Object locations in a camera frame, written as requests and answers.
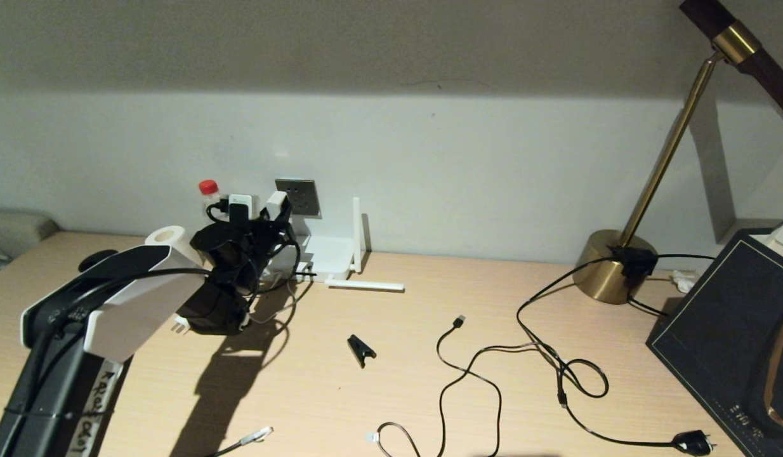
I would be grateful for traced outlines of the small black clip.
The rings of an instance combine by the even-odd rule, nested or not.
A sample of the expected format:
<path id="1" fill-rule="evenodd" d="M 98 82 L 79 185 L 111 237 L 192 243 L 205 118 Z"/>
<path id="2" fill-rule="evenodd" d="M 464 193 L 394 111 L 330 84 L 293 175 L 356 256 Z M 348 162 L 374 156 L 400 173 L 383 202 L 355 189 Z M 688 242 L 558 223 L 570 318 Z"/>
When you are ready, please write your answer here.
<path id="1" fill-rule="evenodd" d="M 360 368 L 364 369 L 366 367 L 366 359 L 376 359 L 377 353 L 375 350 L 373 350 L 371 347 L 368 346 L 362 339 L 359 338 L 359 336 L 351 334 L 347 338 L 347 344 L 349 346 L 349 349 L 351 350 L 351 353 L 353 353 L 353 356 L 355 357 L 357 364 L 359 364 Z"/>

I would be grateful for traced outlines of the grey cushion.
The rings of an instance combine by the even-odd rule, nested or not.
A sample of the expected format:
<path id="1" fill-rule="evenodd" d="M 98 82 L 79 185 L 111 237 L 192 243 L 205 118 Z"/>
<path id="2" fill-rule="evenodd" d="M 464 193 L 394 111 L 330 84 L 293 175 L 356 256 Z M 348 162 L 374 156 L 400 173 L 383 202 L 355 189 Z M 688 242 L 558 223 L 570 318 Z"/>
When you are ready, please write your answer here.
<path id="1" fill-rule="evenodd" d="M 47 216 L 0 211 L 0 271 L 56 232 L 59 226 Z"/>

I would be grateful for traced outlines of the grey wall socket plate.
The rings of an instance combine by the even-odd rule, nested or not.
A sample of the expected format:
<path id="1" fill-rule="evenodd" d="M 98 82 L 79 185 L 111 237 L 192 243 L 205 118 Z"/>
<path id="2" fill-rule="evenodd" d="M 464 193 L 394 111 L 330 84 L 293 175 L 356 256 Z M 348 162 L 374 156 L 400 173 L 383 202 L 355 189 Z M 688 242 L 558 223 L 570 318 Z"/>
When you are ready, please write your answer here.
<path id="1" fill-rule="evenodd" d="M 287 194 L 294 216 L 314 218 L 321 216 L 319 195 L 314 180 L 276 179 L 275 186 L 278 191 Z"/>

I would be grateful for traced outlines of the clear red-label water bottle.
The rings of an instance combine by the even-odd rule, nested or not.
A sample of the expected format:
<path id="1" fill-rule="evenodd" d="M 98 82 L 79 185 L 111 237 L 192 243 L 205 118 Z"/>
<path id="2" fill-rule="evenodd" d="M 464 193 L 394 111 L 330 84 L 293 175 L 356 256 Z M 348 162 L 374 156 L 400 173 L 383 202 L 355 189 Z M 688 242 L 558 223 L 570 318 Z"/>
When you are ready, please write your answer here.
<path id="1" fill-rule="evenodd" d="M 197 185 L 201 195 L 201 211 L 206 212 L 209 206 L 215 205 L 221 199 L 220 188 L 215 180 L 201 180 Z"/>

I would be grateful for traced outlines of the black desk grommet cap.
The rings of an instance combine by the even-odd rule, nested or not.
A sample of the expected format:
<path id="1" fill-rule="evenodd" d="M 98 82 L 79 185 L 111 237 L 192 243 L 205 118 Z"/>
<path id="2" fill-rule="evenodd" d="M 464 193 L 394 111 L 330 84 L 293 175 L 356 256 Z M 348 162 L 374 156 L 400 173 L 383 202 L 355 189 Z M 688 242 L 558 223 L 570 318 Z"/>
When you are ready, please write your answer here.
<path id="1" fill-rule="evenodd" d="M 96 253 L 93 253 L 92 255 L 85 257 L 84 260 L 82 260 L 81 263 L 79 263 L 77 269 L 80 273 L 86 272 L 92 267 L 94 267 L 96 264 L 99 264 L 104 260 L 107 260 L 107 258 L 113 257 L 116 254 L 118 254 L 118 251 L 116 251 L 115 249 L 104 249 L 104 251 L 98 251 Z"/>

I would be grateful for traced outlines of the white router with antennas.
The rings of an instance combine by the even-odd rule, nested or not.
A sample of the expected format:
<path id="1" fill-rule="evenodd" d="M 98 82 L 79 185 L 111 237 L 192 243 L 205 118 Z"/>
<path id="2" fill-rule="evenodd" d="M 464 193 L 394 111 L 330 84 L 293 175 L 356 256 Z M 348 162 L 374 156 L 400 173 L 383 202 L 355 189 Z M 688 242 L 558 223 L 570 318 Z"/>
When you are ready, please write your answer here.
<path id="1" fill-rule="evenodd" d="M 325 284 L 328 288 L 403 293 L 404 284 L 352 279 L 364 269 L 368 253 L 360 198 L 353 198 L 352 234 L 348 237 L 310 235 L 302 237 L 301 261 L 295 278 Z"/>

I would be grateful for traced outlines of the black box with bag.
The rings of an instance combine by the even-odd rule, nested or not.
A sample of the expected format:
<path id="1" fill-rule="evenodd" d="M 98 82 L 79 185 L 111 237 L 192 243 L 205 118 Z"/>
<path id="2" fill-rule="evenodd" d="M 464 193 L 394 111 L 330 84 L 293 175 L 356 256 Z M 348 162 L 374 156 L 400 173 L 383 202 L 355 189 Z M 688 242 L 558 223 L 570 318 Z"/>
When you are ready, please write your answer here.
<path id="1" fill-rule="evenodd" d="M 647 347 L 746 457 L 783 457 L 783 257 L 741 229 Z"/>

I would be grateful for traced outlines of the white power adapter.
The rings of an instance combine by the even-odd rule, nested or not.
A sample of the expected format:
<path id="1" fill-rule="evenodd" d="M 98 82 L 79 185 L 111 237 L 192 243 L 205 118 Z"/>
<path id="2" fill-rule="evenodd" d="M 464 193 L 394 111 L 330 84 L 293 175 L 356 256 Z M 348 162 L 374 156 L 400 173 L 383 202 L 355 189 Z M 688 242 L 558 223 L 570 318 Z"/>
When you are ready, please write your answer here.
<path id="1" fill-rule="evenodd" d="M 270 221 L 288 221 L 292 214 L 292 203 L 287 192 L 275 191 L 266 201 L 264 210 Z"/>

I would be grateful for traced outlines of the brass desk lamp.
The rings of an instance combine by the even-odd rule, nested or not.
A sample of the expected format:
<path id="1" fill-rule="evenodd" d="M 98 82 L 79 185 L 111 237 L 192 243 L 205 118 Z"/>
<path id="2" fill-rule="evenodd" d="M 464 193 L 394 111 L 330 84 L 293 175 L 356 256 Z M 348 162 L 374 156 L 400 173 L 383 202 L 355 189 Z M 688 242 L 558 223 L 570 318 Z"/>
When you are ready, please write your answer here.
<path id="1" fill-rule="evenodd" d="M 725 63 L 751 77 L 783 115 L 783 67 L 722 0 L 683 0 L 680 11 L 708 38 L 711 54 L 699 67 L 626 225 L 621 230 L 592 232 L 572 269 L 572 281 L 580 292 L 601 303 L 629 303 L 663 257 L 649 242 L 638 237 L 637 231 L 716 67 Z"/>

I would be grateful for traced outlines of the white toilet paper roll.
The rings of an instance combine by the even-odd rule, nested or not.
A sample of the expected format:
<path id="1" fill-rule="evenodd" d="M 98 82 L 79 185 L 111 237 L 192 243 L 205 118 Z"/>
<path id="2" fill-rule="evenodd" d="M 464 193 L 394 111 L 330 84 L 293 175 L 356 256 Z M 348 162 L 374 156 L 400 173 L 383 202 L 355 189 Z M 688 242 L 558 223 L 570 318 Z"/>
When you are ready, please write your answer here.
<path id="1" fill-rule="evenodd" d="M 179 225 L 162 227 L 155 232 L 151 232 L 145 238 L 144 244 L 146 246 L 171 246 L 171 248 L 179 251 L 181 255 L 194 262 L 196 266 L 202 267 L 205 263 L 205 260 L 201 258 L 201 254 L 190 245 L 189 232 L 186 228 Z"/>

